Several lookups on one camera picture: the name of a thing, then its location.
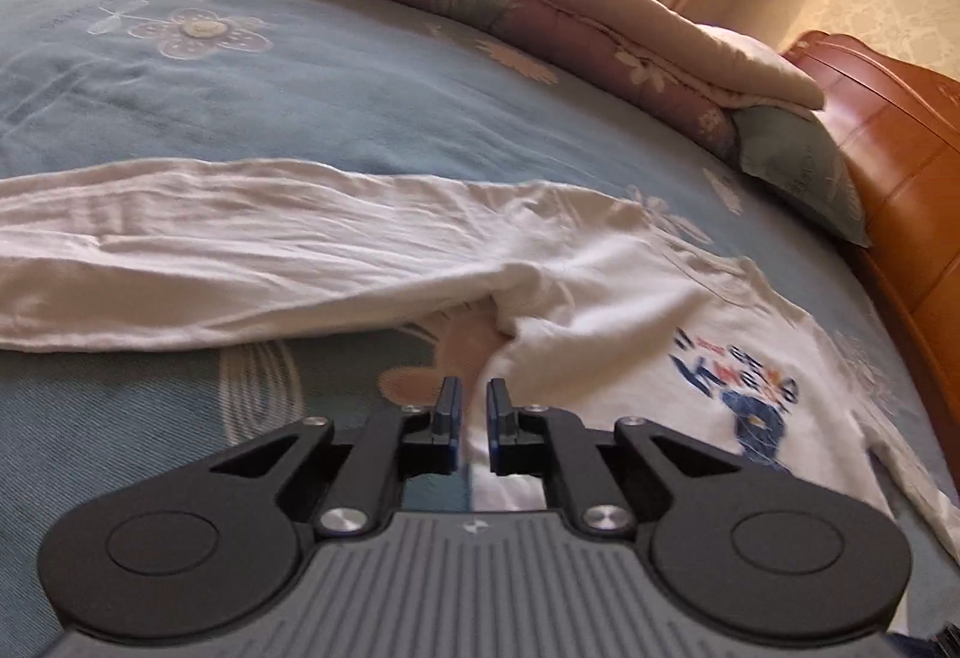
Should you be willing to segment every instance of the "pillow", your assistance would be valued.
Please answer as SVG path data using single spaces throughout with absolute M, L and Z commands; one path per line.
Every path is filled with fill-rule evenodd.
M 733 111 L 740 170 L 759 178 L 815 225 L 845 241 L 870 246 L 860 196 L 847 162 L 815 119 L 757 105 Z

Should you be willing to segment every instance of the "bedspread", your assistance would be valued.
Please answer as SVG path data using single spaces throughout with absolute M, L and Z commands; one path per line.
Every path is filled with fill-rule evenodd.
M 922 404 L 866 293 L 824 236 L 675 129 L 476 28 L 386 0 L 0 0 L 0 178 L 117 160 L 295 158 L 364 174 L 549 180 L 632 199 L 658 228 L 748 255 L 813 314 L 939 487 Z M 192 38 L 219 22 L 229 37 Z M 40 536 L 85 498 L 304 416 L 356 426 L 483 359 L 491 309 L 417 324 L 189 352 L 0 351 L 0 652 L 55 621 Z M 416 482 L 460 508 L 469 481 Z M 960 613 L 960 575 L 896 490 L 914 551 L 911 626 Z

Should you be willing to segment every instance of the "wooden headboard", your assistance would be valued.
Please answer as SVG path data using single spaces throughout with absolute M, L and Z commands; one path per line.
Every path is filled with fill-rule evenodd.
M 960 487 L 960 83 L 848 35 L 785 56 L 827 93 L 874 245 L 846 257 L 904 355 Z

